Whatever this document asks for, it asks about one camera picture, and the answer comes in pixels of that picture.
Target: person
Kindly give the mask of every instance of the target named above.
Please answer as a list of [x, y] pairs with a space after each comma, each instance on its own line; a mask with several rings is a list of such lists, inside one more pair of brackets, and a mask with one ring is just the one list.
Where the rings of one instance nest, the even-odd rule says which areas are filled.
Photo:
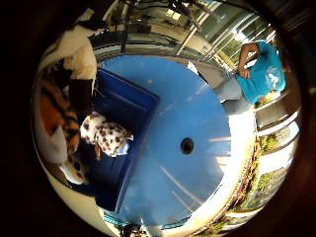
[[[248, 54], [255, 64], [246, 67]], [[264, 40], [242, 45], [237, 72], [231, 74], [214, 89], [228, 115], [248, 111], [268, 93], [280, 92], [285, 87], [285, 76], [277, 50]]]

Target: dalmatian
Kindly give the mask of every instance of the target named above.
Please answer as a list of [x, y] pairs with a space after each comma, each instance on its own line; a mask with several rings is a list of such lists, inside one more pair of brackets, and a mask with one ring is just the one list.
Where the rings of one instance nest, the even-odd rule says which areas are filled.
[[127, 154], [129, 148], [127, 140], [133, 140], [129, 130], [117, 122], [107, 121], [97, 112], [85, 117], [80, 125], [80, 134], [88, 144], [95, 145], [97, 160], [101, 159], [102, 151], [111, 157]]

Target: drain hole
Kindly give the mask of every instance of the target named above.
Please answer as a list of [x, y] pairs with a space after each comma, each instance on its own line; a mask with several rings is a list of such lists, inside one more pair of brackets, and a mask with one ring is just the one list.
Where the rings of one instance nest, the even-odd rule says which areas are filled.
[[194, 148], [195, 148], [194, 142], [188, 137], [183, 139], [183, 141], [181, 142], [181, 150], [183, 153], [187, 155], [193, 152]]

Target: blue shirt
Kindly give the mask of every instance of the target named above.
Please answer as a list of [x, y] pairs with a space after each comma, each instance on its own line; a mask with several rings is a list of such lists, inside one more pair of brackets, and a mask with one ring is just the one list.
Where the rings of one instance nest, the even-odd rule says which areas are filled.
[[280, 92], [285, 87], [285, 78], [276, 49], [269, 43], [258, 40], [260, 55], [250, 68], [250, 78], [237, 75], [246, 99], [255, 104], [271, 90]]

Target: blue bin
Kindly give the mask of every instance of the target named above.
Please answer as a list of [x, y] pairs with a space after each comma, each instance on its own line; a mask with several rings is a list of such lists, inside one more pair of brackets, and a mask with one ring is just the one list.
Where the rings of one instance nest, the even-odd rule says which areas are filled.
[[82, 141], [78, 151], [83, 163], [89, 166], [87, 177], [90, 182], [88, 185], [70, 185], [74, 190], [94, 196], [98, 206], [119, 212], [130, 175], [160, 98], [103, 68], [98, 69], [96, 88], [94, 110], [108, 121], [118, 122], [131, 130], [134, 139], [130, 141], [126, 155], [113, 158], [103, 153], [100, 161], [96, 160], [94, 146]]

